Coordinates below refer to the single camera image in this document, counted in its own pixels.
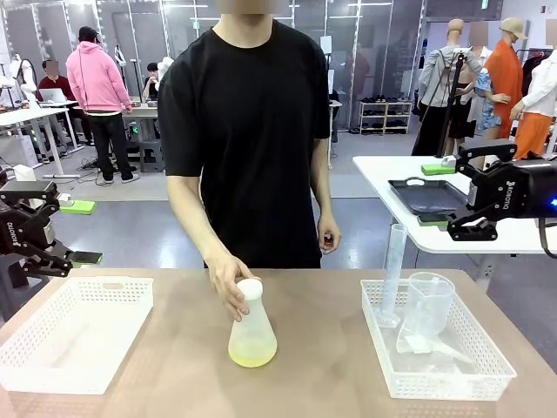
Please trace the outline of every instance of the orange shawl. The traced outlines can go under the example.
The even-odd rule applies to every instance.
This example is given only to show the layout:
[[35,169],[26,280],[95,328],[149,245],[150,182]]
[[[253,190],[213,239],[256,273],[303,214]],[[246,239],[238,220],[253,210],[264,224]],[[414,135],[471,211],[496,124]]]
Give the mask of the orange shawl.
[[510,120],[511,110],[522,100],[522,67],[513,47],[499,41],[486,62],[486,69],[495,94],[504,93],[511,97],[507,104],[495,104],[495,114],[502,121],[498,138],[508,138],[513,126],[513,121]]

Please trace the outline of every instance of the laptop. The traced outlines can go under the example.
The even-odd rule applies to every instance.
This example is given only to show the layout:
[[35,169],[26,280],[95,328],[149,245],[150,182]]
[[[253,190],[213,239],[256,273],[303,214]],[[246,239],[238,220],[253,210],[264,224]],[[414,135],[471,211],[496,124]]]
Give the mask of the laptop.
[[62,89],[40,89],[44,102],[65,103],[68,101]]

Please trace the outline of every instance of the shoe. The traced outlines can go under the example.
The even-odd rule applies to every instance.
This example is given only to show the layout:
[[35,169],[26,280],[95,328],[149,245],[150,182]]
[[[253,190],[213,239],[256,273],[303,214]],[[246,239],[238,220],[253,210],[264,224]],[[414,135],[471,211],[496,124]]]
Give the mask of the shoe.
[[112,183],[114,183],[114,179],[112,179],[112,180],[107,180],[107,179],[101,177],[101,178],[98,180],[97,185],[111,185]]
[[129,179],[122,179],[122,183],[131,183],[132,181],[139,180],[139,176],[137,174],[132,174]]

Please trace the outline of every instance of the pink hoodie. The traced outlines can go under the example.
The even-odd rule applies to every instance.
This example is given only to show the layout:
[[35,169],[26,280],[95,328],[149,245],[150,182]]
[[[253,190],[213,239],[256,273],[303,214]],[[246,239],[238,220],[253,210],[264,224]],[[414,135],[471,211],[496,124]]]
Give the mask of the pink hoodie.
[[122,111],[131,106],[116,63],[100,45],[81,42],[66,61],[68,80],[79,105],[87,111]]

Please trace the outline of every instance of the person in pink hoodie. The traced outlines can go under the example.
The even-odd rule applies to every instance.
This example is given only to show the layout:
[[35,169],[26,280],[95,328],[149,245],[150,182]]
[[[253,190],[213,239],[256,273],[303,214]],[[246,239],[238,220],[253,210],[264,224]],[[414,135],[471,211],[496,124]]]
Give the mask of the person in pink hoodie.
[[114,182],[114,167],[109,157],[109,143],[116,154],[122,182],[139,179],[131,172],[122,110],[131,112],[131,100],[116,63],[103,51],[97,31],[79,29],[79,45],[66,61],[71,92],[91,123],[97,149],[98,165],[103,173],[100,185]]

